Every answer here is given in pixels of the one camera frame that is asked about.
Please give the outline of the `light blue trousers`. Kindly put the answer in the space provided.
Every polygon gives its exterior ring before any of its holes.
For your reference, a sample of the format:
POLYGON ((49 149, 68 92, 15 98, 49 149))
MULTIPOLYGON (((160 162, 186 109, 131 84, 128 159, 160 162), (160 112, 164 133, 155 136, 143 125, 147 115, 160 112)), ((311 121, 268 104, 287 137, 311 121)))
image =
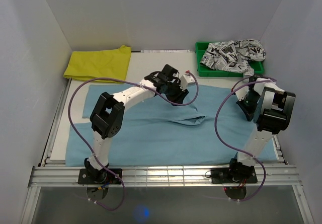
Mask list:
POLYGON ((127 110, 112 139, 112 166, 225 164, 242 149, 254 129, 229 89, 189 87, 184 106, 161 97, 127 110))

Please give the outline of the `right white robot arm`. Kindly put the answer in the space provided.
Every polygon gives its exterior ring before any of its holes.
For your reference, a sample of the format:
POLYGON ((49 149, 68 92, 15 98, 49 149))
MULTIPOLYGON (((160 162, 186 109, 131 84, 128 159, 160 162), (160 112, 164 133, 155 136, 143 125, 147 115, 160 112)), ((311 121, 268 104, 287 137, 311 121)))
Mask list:
POLYGON ((248 91, 237 93, 236 103, 255 127, 243 151, 229 163, 227 176, 235 183, 255 177, 255 159, 273 136, 287 129, 296 99, 295 93, 281 89, 268 77, 254 75, 247 79, 248 91))

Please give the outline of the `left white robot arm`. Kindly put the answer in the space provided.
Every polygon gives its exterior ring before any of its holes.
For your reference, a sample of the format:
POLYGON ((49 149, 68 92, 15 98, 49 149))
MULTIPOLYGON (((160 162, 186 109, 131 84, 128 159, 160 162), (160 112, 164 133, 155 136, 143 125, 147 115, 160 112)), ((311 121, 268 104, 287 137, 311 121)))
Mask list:
POLYGON ((94 152, 85 159, 85 169, 95 183, 106 180, 109 149, 112 137, 121 130, 124 113, 138 103, 164 94, 173 105, 183 104, 188 95, 187 87, 195 83, 194 78, 186 73, 177 77, 178 71, 170 65, 165 65, 162 71, 155 71, 145 76, 138 83, 121 92, 102 93, 91 113, 90 121, 93 130, 94 152))

